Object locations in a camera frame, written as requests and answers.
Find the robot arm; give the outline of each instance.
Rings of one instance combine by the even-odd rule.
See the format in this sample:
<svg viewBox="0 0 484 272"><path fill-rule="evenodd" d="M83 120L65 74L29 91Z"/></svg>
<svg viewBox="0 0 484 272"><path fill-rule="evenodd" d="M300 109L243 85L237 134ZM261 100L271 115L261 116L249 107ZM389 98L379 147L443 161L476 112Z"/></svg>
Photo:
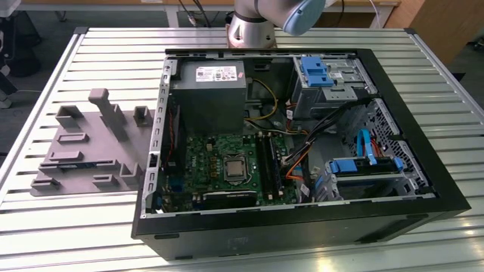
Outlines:
<svg viewBox="0 0 484 272"><path fill-rule="evenodd" d="M304 34L317 21L325 0L236 0L228 30L232 47L269 48L273 25L293 36Z"/></svg>

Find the blue drive bracket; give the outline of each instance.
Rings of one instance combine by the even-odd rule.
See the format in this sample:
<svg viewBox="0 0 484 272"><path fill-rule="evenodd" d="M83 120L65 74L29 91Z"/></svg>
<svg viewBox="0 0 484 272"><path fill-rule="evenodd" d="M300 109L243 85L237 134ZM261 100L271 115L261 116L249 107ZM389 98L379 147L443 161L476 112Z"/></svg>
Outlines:
<svg viewBox="0 0 484 272"><path fill-rule="evenodd" d="M329 163L332 173L357 172L356 164L353 160L336 160Z"/></svg>
<svg viewBox="0 0 484 272"><path fill-rule="evenodd" d="M373 155L373 149L371 147L371 138L369 138L369 131L368 129L360 129L360 131L357 132L357 137L356 137L356 155L359 157L364 156L363 155L363 146L364 146L364 152L367 153L367 157L369 159L369 165L375 165L376 164L376 158Z"/></svg>
<svg viewBox="0 0 484 272"><path fill-rule="evenodd" d="M301 57L301 71L309 87L331 87L335 82L328 76L328 67L320 57Z"/></svg>
<svg viewBox="0 0 484 272"><path fill-rule="evenodd" d="M401 172L404 169L404 164L403 164L401 159L399 157L395 157L393 162L395 162L396 169L399 170L399 172Z"/></svg>

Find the motherboard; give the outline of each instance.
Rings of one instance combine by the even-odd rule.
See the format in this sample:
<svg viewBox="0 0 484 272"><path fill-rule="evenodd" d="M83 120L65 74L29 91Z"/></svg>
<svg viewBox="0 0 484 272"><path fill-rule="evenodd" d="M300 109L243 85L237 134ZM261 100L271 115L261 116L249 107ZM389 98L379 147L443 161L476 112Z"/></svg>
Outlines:
<svg viewBox="0 0 484 272"><path fill-rule="evenodd" d="M189 137L184 175L168 177L165 208L196 211L296 203L293 181L279 169L287 153L277 133Z"/></svg>

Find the ram slot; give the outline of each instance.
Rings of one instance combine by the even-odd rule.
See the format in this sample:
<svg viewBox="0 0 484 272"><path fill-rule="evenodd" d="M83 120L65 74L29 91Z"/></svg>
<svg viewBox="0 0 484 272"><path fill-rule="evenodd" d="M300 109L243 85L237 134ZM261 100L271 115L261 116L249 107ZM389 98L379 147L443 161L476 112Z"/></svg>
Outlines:
<svg viewBox="0 0 484 272"><path fill-rule="evenodd" d="M272 186L271 165L267 160L269 156L267 153L267 136L264 134L256 134L256 152L263 196L264 199L271 200L276 192Z"/></svg>
<svg viewBox="0 0 484 272"><path fill-rule="evenodd" d="M280 179L280 169L279 169L279 161L277 154L275 151L275 144L272 141L272 137L267 137L268 147L269 147L269 167L271 167L271 176L272 176L272 187L277 197L283 195L283 181Z"/></svg>

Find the aluminum table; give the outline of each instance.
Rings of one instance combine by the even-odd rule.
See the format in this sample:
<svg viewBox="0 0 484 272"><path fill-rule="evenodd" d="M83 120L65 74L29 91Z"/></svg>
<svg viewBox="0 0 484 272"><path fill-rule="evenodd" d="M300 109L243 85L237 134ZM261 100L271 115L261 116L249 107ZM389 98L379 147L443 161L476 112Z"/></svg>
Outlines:
<svg viewBox="0 0 484 272"><path fill-rule="evenodd" d="M31 181L61 105L95 111L91 88L123 109L155 109L167 48L223 48L224 28L91 28L67 46L0 170L0 270L476 271L484 269L484 112L417 35L401 29L277 31L280 48L369 48L472 210L385 243L167 262L131 239L135 192L35 198Z"/></svg>

